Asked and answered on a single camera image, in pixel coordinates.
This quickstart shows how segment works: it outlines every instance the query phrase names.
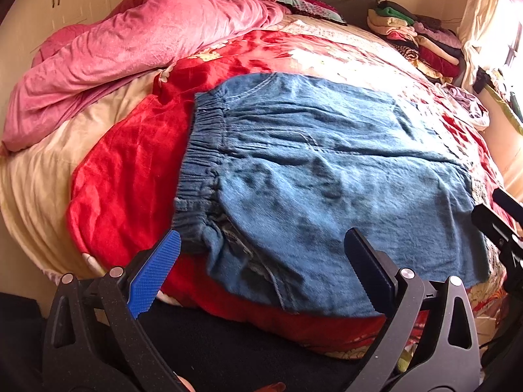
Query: purple folded cloth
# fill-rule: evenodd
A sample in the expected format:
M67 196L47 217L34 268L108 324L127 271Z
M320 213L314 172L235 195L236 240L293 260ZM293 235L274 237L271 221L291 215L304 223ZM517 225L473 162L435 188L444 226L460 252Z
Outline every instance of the purple folded cloth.
M455 36L451 31L444 30L444 31L431 31L428 28L425 28L423 26L423 23L420 22L414 22L414 30L418 34L425 34L429 37L435 39L436 41L439 41L442 44L448 45L452 48L461 48L461 43L457 36Z

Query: stack of folded clothes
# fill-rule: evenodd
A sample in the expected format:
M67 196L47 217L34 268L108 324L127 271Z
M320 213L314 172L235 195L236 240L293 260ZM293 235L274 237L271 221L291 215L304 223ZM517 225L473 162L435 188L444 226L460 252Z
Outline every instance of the stack of folded clothes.
M431 82L451 83L461 73L461 43L439 19L412 14L385 0L369 10L367 24Z
M376 10L369 10L367 17L369 28L409 61L419 58L415 21L417 16L392 1L382 1Z

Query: red folded cloth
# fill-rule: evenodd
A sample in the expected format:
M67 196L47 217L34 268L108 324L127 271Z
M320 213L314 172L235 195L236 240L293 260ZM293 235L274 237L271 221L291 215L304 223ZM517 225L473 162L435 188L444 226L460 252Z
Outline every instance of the red folded cloth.
M455 66L442 57L431 52L427 47L419 46L419 58L422 62L429 65L432 69L440 72L444 77L459 77L459 65Z

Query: bed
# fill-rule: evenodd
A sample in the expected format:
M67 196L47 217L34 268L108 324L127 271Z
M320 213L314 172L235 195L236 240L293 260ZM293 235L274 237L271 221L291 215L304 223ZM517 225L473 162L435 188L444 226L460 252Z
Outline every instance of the bed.
M353 9L357 25L373 2L323 1L344 15ZM37 144L2 159L0 207L6 226L49 278L58 281L66 272L102 275L106 267L126 264L137 251L154 245L171 223L194 93L239 74L309 75L415 103L416 116L470 176L473 202L494 207L491 193L503 180L466 111L384 41L356 26L289 14L251 29L239 36L226 34L226 40L161 70L135 75ZM49 178L55 187L49 187ZM477 316L492 312L504 294L498 254L492 243L484 246L488 279L469 293ZM343 359L362 356L383 323L379 317L291 314L250 302L211 279L206 259L182 255L159 297L251 322ZM412 342L423 323L420 317Z

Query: pink blanket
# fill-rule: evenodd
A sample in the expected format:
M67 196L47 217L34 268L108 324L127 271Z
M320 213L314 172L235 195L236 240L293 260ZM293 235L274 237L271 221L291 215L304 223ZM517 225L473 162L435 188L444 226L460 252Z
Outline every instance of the pink blanket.
M105 20L58 31L11 93L3 142L39 142L138 74L281 21L275 0L123 0Z

